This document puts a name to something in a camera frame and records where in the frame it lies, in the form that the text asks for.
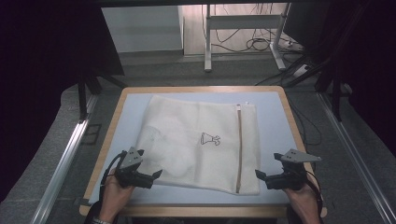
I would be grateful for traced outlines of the person's right hand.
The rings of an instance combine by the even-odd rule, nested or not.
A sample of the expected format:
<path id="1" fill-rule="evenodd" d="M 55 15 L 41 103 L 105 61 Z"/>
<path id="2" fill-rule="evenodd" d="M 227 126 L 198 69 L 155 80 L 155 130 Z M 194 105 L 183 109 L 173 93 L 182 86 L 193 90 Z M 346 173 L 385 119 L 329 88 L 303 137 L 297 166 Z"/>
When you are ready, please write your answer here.
<path id="1" fill-rule="evenodd" d="M 318 216 L 317 194 L 308 184 L 299 190 L 283 189 L 289 198 L 290 205 L 287 209 L 289 224 L 298 224 L 299 217 Z"/>

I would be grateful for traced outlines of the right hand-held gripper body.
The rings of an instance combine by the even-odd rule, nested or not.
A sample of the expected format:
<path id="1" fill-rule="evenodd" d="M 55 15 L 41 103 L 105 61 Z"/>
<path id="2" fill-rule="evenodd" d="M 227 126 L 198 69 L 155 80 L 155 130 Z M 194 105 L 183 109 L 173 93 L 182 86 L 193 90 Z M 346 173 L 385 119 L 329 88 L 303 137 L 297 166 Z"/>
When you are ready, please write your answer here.
<path id="1" fill-rule="evenodd" d="M 321 157 L 307 154 L 297 149 L 290 149 L 282 154 L 281 163 L 283 173 L 280 175 L 268 175 L 265 184 L 268 189 L 293 189 L 303 187 L 306 177 L 305 162 L 321 161 Z"/>

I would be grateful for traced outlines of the dark floor grate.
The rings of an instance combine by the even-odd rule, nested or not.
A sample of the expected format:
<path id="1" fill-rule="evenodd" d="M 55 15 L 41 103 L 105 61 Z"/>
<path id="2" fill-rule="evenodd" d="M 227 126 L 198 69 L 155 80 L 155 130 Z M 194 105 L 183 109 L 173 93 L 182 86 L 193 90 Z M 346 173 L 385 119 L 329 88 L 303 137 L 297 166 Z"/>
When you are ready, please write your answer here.
<path id="1" fill-rule="evenodd" d="M 97 139 L 99 137 L 99 133 L 101 131 L 101 124 L 90 124 L 85 133 L 83 134 L 83 138 L 81 141 L 82 145 L 93 146 L 96 144 Z"/>

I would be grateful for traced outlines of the black metal stand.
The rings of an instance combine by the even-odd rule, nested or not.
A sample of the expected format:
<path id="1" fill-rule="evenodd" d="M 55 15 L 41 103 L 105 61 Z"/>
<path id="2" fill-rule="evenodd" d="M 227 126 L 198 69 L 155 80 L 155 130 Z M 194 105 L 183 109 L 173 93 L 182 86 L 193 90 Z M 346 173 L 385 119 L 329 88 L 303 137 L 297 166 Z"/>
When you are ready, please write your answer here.
<path id="1" fill-rule="evenodd" d="M 342 96 L 347 96 L 346 93 L 342 93 L 342 79 L 341 73 L 338 71 L 334 57 L 329 57 L 322 63 L 319 63 L 309 69 L 304 74 L 293 79 L 286 84 L 286 88 L 291 88 L 304 80 L 312 77 L 313 75 L 319 74 L 319 77 L 314 85 L 316 92 L 325 92 L 329 87 L 332 87 L 331 92 L 331 111 L 337 121 L 341 121 L 340 114 L 340 101 Z"/>
<path id="2" fill-rule="evenodd" d="M 82 122 L 88 117 L 88 105 L 86 97 L 86 89 L 89 89 L 91 94 L 98 95 L 102 91 L 102 86 L 99 83 L 98 78 L 101 77 L 104 80 L 124 89 L 128 85 L 113 76 L 106 74 L 105 72 L 93 68 L 90 72 L 81 72 L 78 75 L 78 106 L 79 106 L 79 122 Z"/>

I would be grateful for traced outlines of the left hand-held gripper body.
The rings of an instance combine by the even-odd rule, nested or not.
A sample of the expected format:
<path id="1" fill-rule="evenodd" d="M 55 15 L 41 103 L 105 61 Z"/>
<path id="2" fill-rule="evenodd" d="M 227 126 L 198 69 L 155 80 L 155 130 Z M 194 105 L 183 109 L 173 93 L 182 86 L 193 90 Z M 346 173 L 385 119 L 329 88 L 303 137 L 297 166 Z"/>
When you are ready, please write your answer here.
<path id="1" fill-rule="evenodd" d="M 141 174 L 137 168 L 143 159 L 138 155 L 137 150 L 131 147 L 129 151 L 121 152 L 121 159 L 116 167 L 114 176 L 118 179 L 122 188 L 130 186 L 150 189 L 154 179 L 151 175 Z"/>

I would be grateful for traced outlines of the white panel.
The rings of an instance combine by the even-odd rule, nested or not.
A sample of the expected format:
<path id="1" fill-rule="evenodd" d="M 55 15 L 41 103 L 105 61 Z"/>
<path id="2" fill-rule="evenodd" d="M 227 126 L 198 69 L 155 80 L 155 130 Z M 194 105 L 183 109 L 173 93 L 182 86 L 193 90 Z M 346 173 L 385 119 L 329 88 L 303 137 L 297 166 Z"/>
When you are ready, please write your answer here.
<path id="1" fill-rule="evenodd" d="M 183 49 L 181 7 L 103 7 L 117 52 Z"/>

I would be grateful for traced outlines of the white power strip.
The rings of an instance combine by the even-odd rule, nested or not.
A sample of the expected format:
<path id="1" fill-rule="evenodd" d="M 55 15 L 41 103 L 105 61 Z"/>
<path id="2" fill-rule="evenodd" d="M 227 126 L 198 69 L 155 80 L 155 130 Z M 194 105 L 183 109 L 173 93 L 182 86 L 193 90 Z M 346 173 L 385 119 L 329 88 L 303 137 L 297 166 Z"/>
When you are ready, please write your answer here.
<path id="1" fill-rule="evenodd" d="M 307 64 L 303 64 L 300 68 L 298 68 L 294 73 L 293 76 L 294 77 L 300 77 L 301 75 L 303 75 L 304 73 L 306 73 L 307 71 L 309 71 L 311 69 L 311 67 Z"/>

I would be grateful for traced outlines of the black curtain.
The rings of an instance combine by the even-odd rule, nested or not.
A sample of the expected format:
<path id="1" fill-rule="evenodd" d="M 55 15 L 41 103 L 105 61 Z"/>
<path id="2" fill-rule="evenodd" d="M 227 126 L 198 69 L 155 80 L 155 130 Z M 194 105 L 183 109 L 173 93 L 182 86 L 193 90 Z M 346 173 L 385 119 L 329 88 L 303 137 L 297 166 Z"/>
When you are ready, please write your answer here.
<path id="1" fill-rule="evenodd" d="M 284 33 L 315 65 L 334 57 L 349 102 L 396 156 L 396 0 L 296 0 Z"/>
<path id="2" fill-rule="evenodd" d="M 0 202 L 38 151 L 63 91 L 122 72 L 98 0 L 0 0 Z"/>

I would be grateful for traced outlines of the white mesh laundry bag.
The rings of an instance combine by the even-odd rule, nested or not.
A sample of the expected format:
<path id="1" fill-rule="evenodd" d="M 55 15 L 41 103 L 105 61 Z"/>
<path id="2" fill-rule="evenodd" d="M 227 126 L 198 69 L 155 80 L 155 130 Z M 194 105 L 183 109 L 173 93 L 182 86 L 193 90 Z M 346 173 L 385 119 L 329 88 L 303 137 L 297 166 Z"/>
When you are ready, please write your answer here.
<path id="1" fill-rule="evenodd" d="M 215 189 L 231 194 L 260 192 L 257 108 L 249 104 L 188 102 L 153 96 L 137 147 L 138 171 L 163 173 L 164 185 Z"/>

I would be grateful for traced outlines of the white metal desk frame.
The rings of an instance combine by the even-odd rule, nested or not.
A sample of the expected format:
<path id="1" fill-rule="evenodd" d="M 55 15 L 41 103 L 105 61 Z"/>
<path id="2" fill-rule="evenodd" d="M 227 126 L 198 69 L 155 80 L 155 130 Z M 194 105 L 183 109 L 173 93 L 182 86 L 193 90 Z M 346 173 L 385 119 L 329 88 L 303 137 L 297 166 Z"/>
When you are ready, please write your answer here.
<path id="1" fill-rule="evenodd" d="M 276 30 L 275 38 L 269 43 L 269 48 L 280 71 L 286 69 L 279 53 L 279 40 L 289 14 L 290 3 L 287 3 L 280 14 L 260 15 L 212 15 L 211 6 L 206 6 L 205 15 L 205 71 L 212 70 L 211 32 L 213 30 L 246 30 L 268 29 Z"/>

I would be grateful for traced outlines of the aluminium floor rail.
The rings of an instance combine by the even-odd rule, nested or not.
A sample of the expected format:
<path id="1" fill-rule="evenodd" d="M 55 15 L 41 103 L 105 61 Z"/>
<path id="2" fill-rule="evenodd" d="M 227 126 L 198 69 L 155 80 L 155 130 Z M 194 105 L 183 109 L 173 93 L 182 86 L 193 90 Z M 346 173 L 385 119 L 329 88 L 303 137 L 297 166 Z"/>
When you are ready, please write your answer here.
<path id="1" fill-rule="evenodd" d="M 88 107 L 87 116 L 76 125 L 74 131 L 72 132 L 64 153 L 58 162 L 58 165 L 29 224 L 46 224 L 52 207 L 58 197 L 73 159 L 77 153 L 81 139 L 87 130 L 97 100 L 97 95 L 90 96 L 89 101 L 86 104 Z"/>
<path id="2" fill-rule="evenodd" d="M 330 100 L 324 93 L 318 93 L 317 97 L 384 224 L 396 224 L 396 213 L 391 208 L 389 200 L 382 189 L 376 183 L 344 124 L 333 114 Z"/>

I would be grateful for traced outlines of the person's left hand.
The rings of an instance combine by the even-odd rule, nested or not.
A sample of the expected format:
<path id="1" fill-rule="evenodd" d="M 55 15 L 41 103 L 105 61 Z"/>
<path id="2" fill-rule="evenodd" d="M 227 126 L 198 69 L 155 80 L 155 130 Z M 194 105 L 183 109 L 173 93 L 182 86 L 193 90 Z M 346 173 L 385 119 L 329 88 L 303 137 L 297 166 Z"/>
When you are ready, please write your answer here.
<path id="1" fill-rule="evenodd" d="M 114 176 L 115 170 L 112 169 L 106 178 L 103 202 L 99 213 L 99 218 L 116 218 L 119 212 L 130 201 L 134 191 L 134 186 L 122 188 L 118 179 Z"/>

